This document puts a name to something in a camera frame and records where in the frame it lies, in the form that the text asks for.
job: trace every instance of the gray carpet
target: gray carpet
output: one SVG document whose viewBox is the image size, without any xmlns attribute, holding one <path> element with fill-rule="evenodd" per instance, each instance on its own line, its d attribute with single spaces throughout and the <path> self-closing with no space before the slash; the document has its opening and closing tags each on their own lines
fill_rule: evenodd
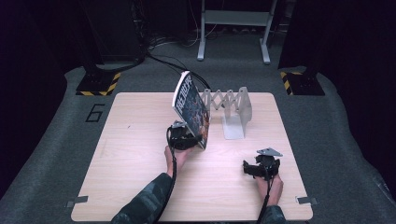
<svg viewBox="0 0 396 224">
<path fill-rule="evenodd" d="M 351 136 L 343 103 L 334 85 L 318 80 L 326 96 L 288 96 L 277 70 L 283 35 L 262 62 L 259 35 L 219 36 L 206 42 L 205 60 L 197 62 L 192 47 L 166 44 L 151 53 L 199 74 L 212 91 L 246 86 L 271 92 L 282 116 L 307 194 L 318 199 L 310 223 L 395 223 L 396 206 L 383 191 L 380 174 L 361 155 Z M 117 67 L 121 64 L 108 64 Z M 304 71 L 291 68 L 290 71 Z M 73 223 L 65 203 L 78 196 L 114 97 L 122 91 L 174 91 L 179 75 L 146 59 L 122 72 L 110 96 L 78 96 L 82 68 L 65 74 L 64 100 L 47 132 L 0 202 L 0 223 Z M 92 107 L 103 111 L 98 122 L 85 122 Z"/>
</svg>

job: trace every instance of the book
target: book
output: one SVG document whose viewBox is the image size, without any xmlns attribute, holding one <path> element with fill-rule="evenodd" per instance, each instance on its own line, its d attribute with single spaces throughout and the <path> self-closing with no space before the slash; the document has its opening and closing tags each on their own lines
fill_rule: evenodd
<svg viewBox="0 0 396 224">
<path fill-rule="evenodd" d="M 210 111 L 206 109 L 189 71 L 181 74 L 175 89 L 172 107 L 194 137 L 202 136 L 198 144 L 206 149 Z"/>
</svg>

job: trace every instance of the black curtain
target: black curtain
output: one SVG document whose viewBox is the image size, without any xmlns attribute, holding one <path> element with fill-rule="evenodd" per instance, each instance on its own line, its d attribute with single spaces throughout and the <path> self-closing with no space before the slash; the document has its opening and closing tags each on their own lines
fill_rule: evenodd
<svg viewBox="0 0 396 224">
<path fill-rule="evenodd" d="M 394 11 L 392 1 L 298 0 L 279 68 L 316 66 L 332 81 L 364 158 L 396 198 Z"/>
</svg>

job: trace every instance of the black sleeve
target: black sleeve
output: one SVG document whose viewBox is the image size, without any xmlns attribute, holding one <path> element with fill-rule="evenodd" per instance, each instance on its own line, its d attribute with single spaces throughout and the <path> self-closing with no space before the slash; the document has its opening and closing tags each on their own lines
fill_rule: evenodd
<svg viewBox="0 0 396 224">
<path fill-rule="evenodd" d="M 264 216 L 260 221 L 261 224 L 284 224 L 286 223 L 282 209 L 277 205 L 268 206 L 265 209 Z"/>
<path fill-rule="evenodd" d="M 172 178 L 162 173 L 146 185 L 111 219 L 113 224 L 152 223 L 163 209 L 172 185 Z"/>
</svg>

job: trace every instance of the dark background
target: dark background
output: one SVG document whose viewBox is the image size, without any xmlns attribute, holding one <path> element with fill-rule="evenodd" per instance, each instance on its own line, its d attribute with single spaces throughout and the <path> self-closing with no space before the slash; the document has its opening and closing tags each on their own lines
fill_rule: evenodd
<svg viewBox="0 0 396 224">
<path fill-rule="evenodd" d="M 64 96 L 64 74 L 67 71 L 82 66 L 82 60 L 87 58 L 94 63 L 103 63 L 141 56 L 144 46 L 136 27 L 128 25 L 111 30 L 110 33 L 119 38 L 116 42 L 110 37 L 105 38 L 107 29 L 114 28 L 110 24 L 120 28 L 133 22 L 132 12 L 125 10 L 131 2 L 114 2 L 111 10 L 123 13 L 113 19 L 109 17 L 108 21 L 102 21 L 104 23 L 99 21 L 97 13 L 109 5 L 101 5 L 105 1 L 94 2 L 86 1 L 84 5 L 77 0 L 1 2 L 1 195 L 50 124 Z M 199 26 L 201 6 L 199 1 L 191 2 Z M 262 1 L 226 2 L 227 9 L 267 7 Z M 64 11 L 65 3 L 74 10 Z M 177 21 L 174 27 L 183 28 L 174 29 L 170 35 L 183 38 L 195 29 L 187 1 L 172 1 L 169 5 L 173 4 L 173 7 L 163 8 L 163 13 L 180 12 L 176 17 L 165 17 L 169 21 L 163 19 L 163 14 L 157 15 L 161 1 L 152 0 L 146 4 L 146 19 L 157 30 L 161 30 L 162 25 L 164 30 L 169 30 L 169 24 Z M 221 1 L 207 1 L 207 4 L 216 8 L 221 6 Z M 280 68 L 310 66 L 313 55 L 324 58 L 323 62 L 316 63 L 320 65 L 319 72 L 336 86 L 345 104 L 353 136 L 366 160 L 384 177 L 393 197 L 396 195 L 396 153 L 392 141 L 396 131 L 393 99 L 396 93 L 396 22 L 392 14 L 395 9 L 395 4 L 390 1 L 297 1 L 279 62 Z M 75 28 L 82 36 L 78 40 L 83 42 L 83 48 L 76 48 L 79 44 L 70 33 L 64 13 L 78 21 Z M 333 15 L 339 19 L 339 27 L 326 47 L 321 48 L 320 41 L 328 35 L 326 29 L 332 23 Z M 127 41 L 131 40 L 128 35 L 134 36 L 132 44 Z M 125 48 L 117 46 L 119 43 L 130 44 L 128 48 L 132 50 L 122 52 Z"/>
</svg>

